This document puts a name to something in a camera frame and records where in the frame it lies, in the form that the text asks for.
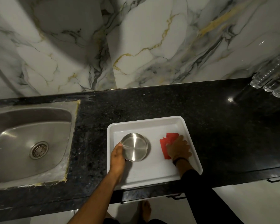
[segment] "black drawer handle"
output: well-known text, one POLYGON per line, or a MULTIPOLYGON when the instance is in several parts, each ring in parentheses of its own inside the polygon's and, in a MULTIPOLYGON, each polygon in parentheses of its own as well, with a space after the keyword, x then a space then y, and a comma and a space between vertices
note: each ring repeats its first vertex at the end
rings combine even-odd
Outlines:
POLYGON ((267 181, 270 182, 270 183, 274 183, 274 182, 280 182, 280 179, 275 180, 275 181, 272 181, 272 180, 267 179, 267 181))
POLYGON ((186 199, 187 197, 186 196, 183 196, 183 197, 177 197, 177 196, 180 196, 180 194, 177 194, 177 195, 173 195, 173 196, 166 196, 168 198, 172 198, 173 200, 182 200, 182 199, 186 199))

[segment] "person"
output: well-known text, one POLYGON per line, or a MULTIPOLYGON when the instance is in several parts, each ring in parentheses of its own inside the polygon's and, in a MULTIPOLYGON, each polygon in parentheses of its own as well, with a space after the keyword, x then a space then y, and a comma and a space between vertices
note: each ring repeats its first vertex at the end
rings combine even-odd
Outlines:
MULTIPOLYGON (((172 145, 166 145, 168 155, 179 170, 181 183, 197 224, 201 223, 243 223, 227 204, 209 187, 193 169, 188 159, 192 155, 190 145, 180 135, 172 145)), ((110 171, 101 181, 88 201, 72 217, 68 224, 119 224, 107 209, 115 186, 120 182, 125 168, 122 144, 118 143, 111 153, 110 171)), ((138 224, 158 224, 165 222, 150 219, 151 207, 148 201, 141 204, 138 224)))

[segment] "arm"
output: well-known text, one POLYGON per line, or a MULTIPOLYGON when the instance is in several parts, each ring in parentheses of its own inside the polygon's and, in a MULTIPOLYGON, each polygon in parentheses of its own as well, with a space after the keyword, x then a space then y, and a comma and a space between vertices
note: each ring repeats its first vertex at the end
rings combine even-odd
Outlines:
MULTIPOLYGON (((175 160, 178 157, 189 159, 190 146, 179 136, 172 145, 167 145, 168 155, 175 160)), ((243 223, 227 206, 227 204, 209 187, 190 163, 180 159, 176 163, 181 176, 184 193, 191 207, 197 224, 211 223, 243 223)))
POLYGON ((113 190, 120 182, 125 167, 122 156, 122 144, 118 143, 111 153, 110 171, 101 181, 88 201, 79 209, 68 224, 103 223, 113 190))

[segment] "hand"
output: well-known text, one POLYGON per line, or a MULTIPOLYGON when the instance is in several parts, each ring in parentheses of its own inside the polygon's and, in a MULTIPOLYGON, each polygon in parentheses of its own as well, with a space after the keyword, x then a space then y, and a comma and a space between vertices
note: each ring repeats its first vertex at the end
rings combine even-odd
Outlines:
POLYGON ((183 157, 188 159, 190 156, 192 156, 192 153, 189 152, 190 145, 188 145, 187 141, 183 141, 184 136, 180 135, 173 143, 172 145, 167 144, 167 153, 172 158, 172 160, 175 160, 178 157, 183 157))
POLYGON ((116 184, 120 182, 125 168, 125 159, 122 155, 122 149, 122 143, 118 143, 111 153, 109 173, 116 177, 116 184))

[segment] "round metal container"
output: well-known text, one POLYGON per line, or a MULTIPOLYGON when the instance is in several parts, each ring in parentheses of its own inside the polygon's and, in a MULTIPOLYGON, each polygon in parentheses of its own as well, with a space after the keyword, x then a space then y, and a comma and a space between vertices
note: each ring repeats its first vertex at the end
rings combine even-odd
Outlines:
POLYGON ((147 140, 141 134, 129 133, 121 140, 123 157, 130 161, 140 161, 147 153, 147 140))

